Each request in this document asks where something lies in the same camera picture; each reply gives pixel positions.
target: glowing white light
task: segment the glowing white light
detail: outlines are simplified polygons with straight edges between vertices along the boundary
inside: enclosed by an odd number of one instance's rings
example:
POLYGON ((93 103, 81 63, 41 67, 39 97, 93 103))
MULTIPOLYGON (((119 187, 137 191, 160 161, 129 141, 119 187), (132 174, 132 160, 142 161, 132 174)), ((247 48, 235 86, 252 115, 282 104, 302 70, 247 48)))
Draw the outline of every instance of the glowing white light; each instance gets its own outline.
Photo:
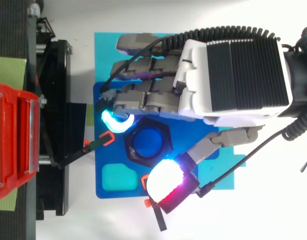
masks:
POLYGON ((147 179, 149 196, 159 203, 183 182, 184 172, 172 159, 163 159, 150 172, 147 179))
POLYGON ((120 122, 117 121, 108 110, 105 110, 101 114, 101 119, 110 131, 115 134, 120 134, 133 125, 135 116, 130 114, 126 121, 120 122))

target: robotic hand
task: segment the robotic hand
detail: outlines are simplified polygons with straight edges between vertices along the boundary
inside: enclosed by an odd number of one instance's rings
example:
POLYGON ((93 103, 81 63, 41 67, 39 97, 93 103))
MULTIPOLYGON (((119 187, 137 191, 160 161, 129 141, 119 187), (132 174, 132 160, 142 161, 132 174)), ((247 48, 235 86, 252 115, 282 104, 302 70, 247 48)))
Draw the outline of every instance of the robotic hand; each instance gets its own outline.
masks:
POLYGON ((136 57, 148 44, 161 42, 136 61, 113 65, 111 76, 142 80, 117 94, 113 114, 203 119, 234 128, 297 117, 307 107, 307 55, 283 52, 280 39, 268 33, 227 26, 162 39, 149 33, 121 36, 117 49, 136 57))
MULTIPOLYGON (((307 131, 307 27, 294 47, 279 41, 268 30, 245 26, 196 29, 163 38, 148 33, 126 34, 118 40, 117 49, 133 57, 116 62, 100 90, 114 116, 160 115, 233 127, 207 135, 179 155, 176 162, 182 172, 182 184, 171 187, 162 197, 155 197, 150 186, 155 184, 155 169, 164 160, 152 170, 147 180, 148 193, 166 213, 192 192, 203 197, 275 137, 282 135, 292 141, 307 131), (109 83, 114 78, 142 82, 126 85, 111 95, 109 83), (273 117, 297 119, 215 181, 199 187, 190 174, 194 166, 220 146, 254 142, 258 130, 273 117)), ((162 177, 161 172, 157 174, 157 178, 162 177)))

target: white table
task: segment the white table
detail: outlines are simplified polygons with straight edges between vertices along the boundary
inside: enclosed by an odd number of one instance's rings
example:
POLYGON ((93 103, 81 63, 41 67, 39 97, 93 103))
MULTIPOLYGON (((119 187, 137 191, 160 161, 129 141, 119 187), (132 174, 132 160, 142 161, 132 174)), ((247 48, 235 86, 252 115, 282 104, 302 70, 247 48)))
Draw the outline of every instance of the white table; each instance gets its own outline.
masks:
MULTIPOLYGON (((45 0, 58 39, 73 46, 71 101, 93 103, 95 32, 177 33, 221 25, 261 27, 294 45, 307 27, 305 0, 45 0)), ((247 154, 290 119, 270 122, 256 143, 235 148, 247 154)), ((85 135, 91 139, 93 127, 85 135)), ((294 142, 278 137, 235 172, 235 190, 191 195, 165 215, 160 232, 145 197, 99 199, 95 155, 70 165, 69 211, 45 212, 38 240, 307 240, 307 133, 294 142)))

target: coiled black cable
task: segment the coiled black cable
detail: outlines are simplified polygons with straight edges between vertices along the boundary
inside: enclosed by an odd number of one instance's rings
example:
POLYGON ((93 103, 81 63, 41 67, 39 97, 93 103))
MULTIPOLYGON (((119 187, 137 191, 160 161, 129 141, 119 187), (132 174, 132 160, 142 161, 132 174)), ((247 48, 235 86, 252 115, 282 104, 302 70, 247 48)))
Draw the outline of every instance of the coiled black cable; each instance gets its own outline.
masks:
MULTIPOLYGON (((295 45, 295 51, 299 48, 307 55, 307 27, 302 31, 300 40, 295 45)), ((293 141, 307 131, 307 109, 298 118, 282 131, 282 136, 287 141, 293 141)))
POLYGON ((184 33, 168 36, 162 40, 162 52, 166 55, 171 50, 181 49, 185 46, 188 39, 210 42, 217 40, 233 40, 233 39, 273 39, 274 33, 270 35, 268 30, 263 32, 262 28, 251 26, 217 26, 186 31, 184 33))
POLYGON ((234 39, 273 39, 274 33, 269 34, 268 30, 263 32, 262 28, 256 28, 251 26, 217 26, 207 27, 202 29, 196 29, 192 31, 186 31, 167 37, 162 37, 149 44, 139 53, 134 55, 131 59, 121 65, 102 85, 100 93, 104 93, 110 89, 110 83, 112 80, 124 69, 127 68, 130 63, 135 61, 138 57, 142 56, 146 51, 161 42, 162 55, 166 56, 171 50, 182 49, 188 39, 197 40, 200 42, 210 42, 217 40, 234 40, 234 39))

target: blue board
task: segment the blue board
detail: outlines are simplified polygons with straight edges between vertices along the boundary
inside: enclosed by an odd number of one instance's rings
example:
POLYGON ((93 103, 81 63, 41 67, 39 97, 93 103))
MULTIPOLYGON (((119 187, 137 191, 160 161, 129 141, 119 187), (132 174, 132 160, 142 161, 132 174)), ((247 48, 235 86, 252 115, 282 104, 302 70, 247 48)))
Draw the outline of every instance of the blue board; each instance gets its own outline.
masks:
MULTIPOLYGON (((117 61, 127 60, 130 56, 123 55, 116 50, 116 43, 122 33, 100 32, 94 35, 95 45, 95 80, 93 87, 94 105, 100 98, 100 87, 110 76, 113 64, 117 61)), ((139 83, 139 81, 113 81, 111 88, 120 89, 125 84, 139 83)), ((174 151, 166 158, 174 158, 178 154, 189 150, 195 143, 210 132, 218 132, 217 127, 206 125, 202 120, 186 122, 161 118, 159 116, 149 116, 169 125, 174 151)), ((100 116, 94 111, 94 134, 95 139, 107 129, 101 121, 100 116)), ((154 132, 150 144, 154 146, 154 132)), ((139 136, 138 142, 144 153, 150 154, 151 148, 146 149, 146 141, 142 141, 143 136, 139 136)), ((240 161, 243 155, 234 155, 233 147, 221 148, 212 154, 208 160, 202 162, 195 168, 194 173, 198 176, 200 185, 209 183, 219 175, 226 172, 230 167, 240 161)), ((141 177, 149 174, 151 169, 127 158, 123 133, 115 134, 115 141, 106 147, 100 147, 95 152, 96 168, 96 195, 101 198, 125 198, 146 196, 141 184, 141 177)), ((215 189, 229 190, 234 189, 234 174, 232 173, 223 181, 219 182, 215 189)))

